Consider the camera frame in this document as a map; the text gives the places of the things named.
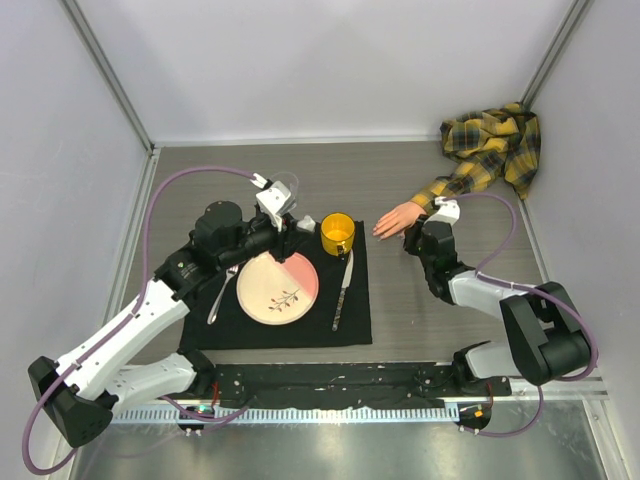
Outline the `white nail polish bottle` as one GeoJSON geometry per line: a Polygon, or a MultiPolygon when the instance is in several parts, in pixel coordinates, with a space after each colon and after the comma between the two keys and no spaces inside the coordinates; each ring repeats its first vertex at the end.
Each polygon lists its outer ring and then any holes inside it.
{"type": "Polygon", "coordinates": [[[316,222],[309,215],[305,215],[302,219],[298,219],[296,221],[296,230],[298,232],[313,234],[315,232],[315,229],[316,229],[316,222]]]}

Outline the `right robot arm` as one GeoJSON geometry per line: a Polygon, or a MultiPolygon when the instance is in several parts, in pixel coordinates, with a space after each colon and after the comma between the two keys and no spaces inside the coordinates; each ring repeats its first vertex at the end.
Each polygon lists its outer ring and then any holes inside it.
{"type": "Polygon", "coordinates": [[[424,217],[410,227],[405,251],[417,257],[431,294],[447,304],[497,319],[505,344],[490,341],[454,355],[457,391],[472,395],[490,377],[517,376],[534,386],[589,374],[596,349],[565,288],[557,282],[522,285],[487,277],[458,259],[452,226],[424,217]]]}

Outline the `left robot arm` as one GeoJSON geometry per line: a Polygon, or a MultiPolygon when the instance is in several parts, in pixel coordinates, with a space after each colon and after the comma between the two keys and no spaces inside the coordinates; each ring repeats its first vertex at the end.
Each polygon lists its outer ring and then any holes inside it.
{"type": "Polygon", "coordinates": [[[213,304],[205,290],[222,273],[268,252],[278,261],[293,255],[315,231],[314,220],[286,213],[281,225],[258,211],[249,221],[230,201],[210,204],[188,242],[168,256],[145,291],[90,339],[58,360],[41,356],[28,368],[37,399],[72,448],[97,438],[119,413],[156,398],[205,397],[215,367],[200,351],[179,349],[152,364],[132,366],[159,333],[213,304]]]}

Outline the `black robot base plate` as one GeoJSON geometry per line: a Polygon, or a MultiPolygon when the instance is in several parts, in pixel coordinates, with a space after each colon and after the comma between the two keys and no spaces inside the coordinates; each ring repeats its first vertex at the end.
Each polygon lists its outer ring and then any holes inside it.
{"type": "Polygon", "coordinates": [[[458,364],[434,362],[220,364],[214,384],[223,407],[276,410],[442,407],[512,393],[504,376],[473,379],[458,364]]]}

